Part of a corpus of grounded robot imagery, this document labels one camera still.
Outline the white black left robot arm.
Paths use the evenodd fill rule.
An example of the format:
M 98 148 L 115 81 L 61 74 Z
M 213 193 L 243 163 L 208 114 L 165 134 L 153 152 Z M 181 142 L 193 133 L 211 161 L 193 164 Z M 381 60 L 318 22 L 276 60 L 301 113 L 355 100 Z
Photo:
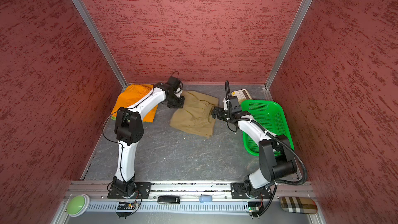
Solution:
M 166 83 L 157 83 L 138 102 L 117 111 L 115 134 L 119 147 L 118 169 L 111 184 L 112 192 L 129 199 L 138 193 L 135 184 L 134 162 L 136 149 L 144 135 L 143 120 L 158 104 L 166 102 L 168 108 L 182 108 L 183 83 L 171 77 Z

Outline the orange shorts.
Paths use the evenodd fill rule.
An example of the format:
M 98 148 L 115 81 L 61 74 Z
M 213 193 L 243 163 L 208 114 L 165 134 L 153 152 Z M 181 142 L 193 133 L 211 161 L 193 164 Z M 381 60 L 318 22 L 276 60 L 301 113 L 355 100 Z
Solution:
M 137 103 L 139 100 L 143 99 L 148 93 L 151 92 L 153 89 L 153 85 L 148 85 L 148 84 L 143 84 L 143 85 L 136 85 L 132 84 L 128 86 L 124 92 L 122 92 L 116 101 L 116 104 L 112 110 L 112 117 L 116 117 L 117 113 L 116 111 L 121 108 L 127 108 L 135 103 Z

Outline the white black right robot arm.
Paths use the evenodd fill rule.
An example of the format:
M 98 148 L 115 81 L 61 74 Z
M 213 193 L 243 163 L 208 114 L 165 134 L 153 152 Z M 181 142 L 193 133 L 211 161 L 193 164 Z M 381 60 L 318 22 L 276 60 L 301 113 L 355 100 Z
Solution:
M 215 107 L 211 116 L 227 124 L 234 124 L 258 146 L 259 169 L 248 175 L 244 181 L 245 193 L 248 196 L 256 197 L 276 180 L 296 173 L 295 156 L 285 135 L 275 135 L 267 130 L 248 111 L 229 113 Z

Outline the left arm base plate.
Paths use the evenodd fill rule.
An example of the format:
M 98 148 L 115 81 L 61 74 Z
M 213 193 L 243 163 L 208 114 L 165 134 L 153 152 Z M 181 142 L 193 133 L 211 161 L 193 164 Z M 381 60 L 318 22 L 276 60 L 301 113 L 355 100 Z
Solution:
M 108 191 L 108 199 L 122 199 L 122 200 L 134 200 L 134 199 L 148 199 L 151 191 L 152 183 L 150 182 L 137 182 L 135 183 L 135 189 L 129 197 L 124 197 L 115 186 L 111 185 Z

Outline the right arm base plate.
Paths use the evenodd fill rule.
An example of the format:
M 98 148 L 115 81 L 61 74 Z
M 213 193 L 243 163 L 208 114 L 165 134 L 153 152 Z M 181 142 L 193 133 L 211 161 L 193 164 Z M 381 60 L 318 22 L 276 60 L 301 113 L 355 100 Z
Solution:
M 232 199 L 269 199 L 271 191 L 265 187 L 255 189 L 251 186 L 249 181 L 243 183 L 231 183 Z

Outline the khaki brown shorts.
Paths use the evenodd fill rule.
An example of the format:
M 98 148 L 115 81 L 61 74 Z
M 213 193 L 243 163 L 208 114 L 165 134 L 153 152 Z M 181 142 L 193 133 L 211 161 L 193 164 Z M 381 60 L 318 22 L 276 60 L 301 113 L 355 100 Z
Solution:
M 179 108 L 170 120 L 170 126 L 177 130 L 210 138 L 214 133 L 215 119 L 212 110 L 219 99 L 196 91 L 184 91 L 183 108 Z

